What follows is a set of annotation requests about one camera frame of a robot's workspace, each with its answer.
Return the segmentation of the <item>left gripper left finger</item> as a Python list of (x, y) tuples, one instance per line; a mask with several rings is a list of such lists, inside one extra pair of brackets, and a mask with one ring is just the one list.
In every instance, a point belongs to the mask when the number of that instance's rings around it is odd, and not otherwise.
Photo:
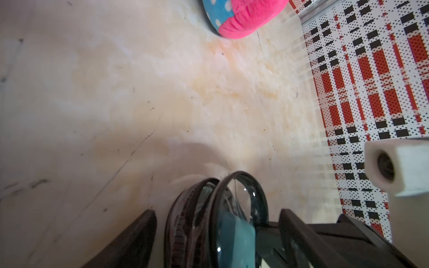
[(155, 211), (148, 209), (124, 229), (84, 268), (148, 267), (157, 229)]

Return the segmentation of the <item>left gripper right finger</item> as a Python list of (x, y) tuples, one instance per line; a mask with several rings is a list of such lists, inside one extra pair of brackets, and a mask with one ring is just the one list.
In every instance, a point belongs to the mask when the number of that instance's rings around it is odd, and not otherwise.
[(297, 260), (291, 242), (305, 254), (315, 268), (350, 268), (352, 265), (331, 248), (313, 229), (308, 227), (290, 209), (282, 209), (279, 216), (279, 230), (283, 248), (292, 258), (291, 267), (297, 267)]

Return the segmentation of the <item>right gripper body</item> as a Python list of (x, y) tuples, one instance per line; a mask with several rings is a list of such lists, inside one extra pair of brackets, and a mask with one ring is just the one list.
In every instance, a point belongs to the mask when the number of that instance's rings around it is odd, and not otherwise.
[[(306, 224), (351, 265), (351, 268), (426, 268), (429, 265), (429, 218), (411, 206), (411, 198), (394, 201), (392, 241), (375, 228), (341, 214), (335, 223)], [(260, 220), (256, 228), (256, 254), (270, 268), (292, 268), (280, 237), (279, 222), (268, 220), (268, 204), (256, 197)], [(296, 268), (314, 268), (294, 241)]]

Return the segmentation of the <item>teal charger bottom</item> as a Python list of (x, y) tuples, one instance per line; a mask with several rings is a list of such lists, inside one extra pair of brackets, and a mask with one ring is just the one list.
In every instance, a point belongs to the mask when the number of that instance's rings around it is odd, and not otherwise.
[(252, 224), (223, 212), (217, 230), (217, 259), (220, 268), (254, 268), (256, 233)]

